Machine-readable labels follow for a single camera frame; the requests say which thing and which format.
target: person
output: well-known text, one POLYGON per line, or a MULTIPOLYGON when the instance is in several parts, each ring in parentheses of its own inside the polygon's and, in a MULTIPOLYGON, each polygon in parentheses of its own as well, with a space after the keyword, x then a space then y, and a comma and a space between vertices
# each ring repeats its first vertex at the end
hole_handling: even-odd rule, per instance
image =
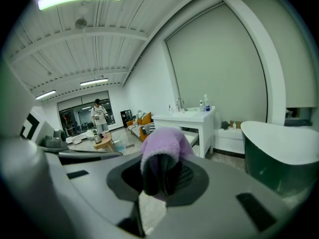
POLYGON ((91 117, 96 125, 96 130, 98 134, 102 134, 102 132, 108 132, 108 123, 106 122, 106 118, 108 117, 108 113, 103 106, 101 106, 100 99, 96 99, 94 101, 94 107, 91 109, 91 117))

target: white t-shirt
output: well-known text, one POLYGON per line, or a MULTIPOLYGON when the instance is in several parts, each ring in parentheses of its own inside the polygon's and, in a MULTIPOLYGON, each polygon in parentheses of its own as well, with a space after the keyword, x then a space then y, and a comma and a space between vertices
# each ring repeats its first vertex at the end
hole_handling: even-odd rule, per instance
POLYGON ((103 106, 99 106, 98 108, 94 106, 91 109, 91 117, 99 116, 99 119, 94 120, 95 125, 102 125, 107 123, 104 114, 107 114, 107 111, 103 106))

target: orange pillow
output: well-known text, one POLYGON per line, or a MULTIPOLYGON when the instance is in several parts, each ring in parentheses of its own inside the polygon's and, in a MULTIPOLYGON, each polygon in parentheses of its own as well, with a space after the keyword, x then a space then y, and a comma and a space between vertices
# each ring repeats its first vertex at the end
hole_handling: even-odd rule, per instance
POLYGON ((151 119, 151 113, 146 114, 142 120, 142 125, 146 125, 151 123, 152 119, 151 119))

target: white sink vanity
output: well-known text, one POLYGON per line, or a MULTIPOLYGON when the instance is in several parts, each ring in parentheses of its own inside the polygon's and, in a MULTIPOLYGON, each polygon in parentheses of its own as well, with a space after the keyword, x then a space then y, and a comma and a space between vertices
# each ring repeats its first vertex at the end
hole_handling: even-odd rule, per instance
POLYGON ((166 126, 178 126, 198 129, 199 134, 199 156, 205 158, 210 148, 214 148, 214 115, 215 107, 212 106, 209 112, 200 112, 197 108, 190 108, 186 112, 167 113, 154 115, 155 128, 166 126))

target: freestanding bathtub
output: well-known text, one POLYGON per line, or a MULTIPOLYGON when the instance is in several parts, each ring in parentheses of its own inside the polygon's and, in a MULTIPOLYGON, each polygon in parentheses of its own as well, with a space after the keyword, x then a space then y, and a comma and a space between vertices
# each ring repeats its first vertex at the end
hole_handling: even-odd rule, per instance
POLYGON ((241 124, 248 174, 279 195, 294 195, 319 175, 319 133, 308 128, 241 124))

